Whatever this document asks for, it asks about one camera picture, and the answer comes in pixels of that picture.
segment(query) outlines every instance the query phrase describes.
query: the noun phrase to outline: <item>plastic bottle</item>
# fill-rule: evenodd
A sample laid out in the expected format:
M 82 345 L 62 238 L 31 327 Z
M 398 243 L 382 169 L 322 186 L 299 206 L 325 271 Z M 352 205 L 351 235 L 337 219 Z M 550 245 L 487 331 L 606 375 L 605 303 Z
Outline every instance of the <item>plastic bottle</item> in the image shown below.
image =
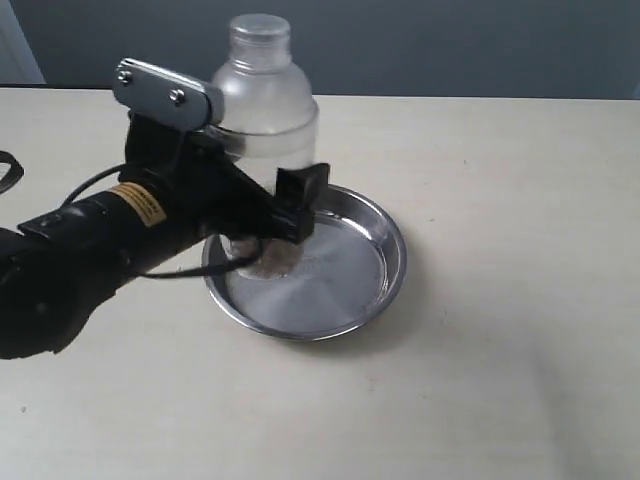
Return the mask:
M 289 23 L 280 17 L 250 14 L 230 24 L 228 61 L 212 83 L 225 97 L 222 122 L 211 127 L 236 165 L 269 192 L 278 167 L 313 164 L 318 106 L 304 72 L 291 59 Z M 243 256 L 255 239 L 223 239 L 227 256 Z M 267 242 L 263 258 L 241 274 L 251 278 L 287 275 L 302 257 L 303 246 Z

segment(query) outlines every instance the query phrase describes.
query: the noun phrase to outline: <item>stainless steel dish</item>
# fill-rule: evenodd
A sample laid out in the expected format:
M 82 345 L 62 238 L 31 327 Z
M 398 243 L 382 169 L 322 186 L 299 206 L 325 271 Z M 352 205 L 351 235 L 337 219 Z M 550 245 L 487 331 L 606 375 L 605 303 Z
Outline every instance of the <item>stainless steel dish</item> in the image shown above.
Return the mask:
M 334 185 L 318 207 L 315 233 L 288 276 L 256 280 L 234 272 L 206 278 L 231 318 L 265 335 L 316 341 L 353 331 L 389 306 L 407 267 L 395 222 L 371 200 Z M 224 261 L 220 238 L 209 238 L 203 264 Z

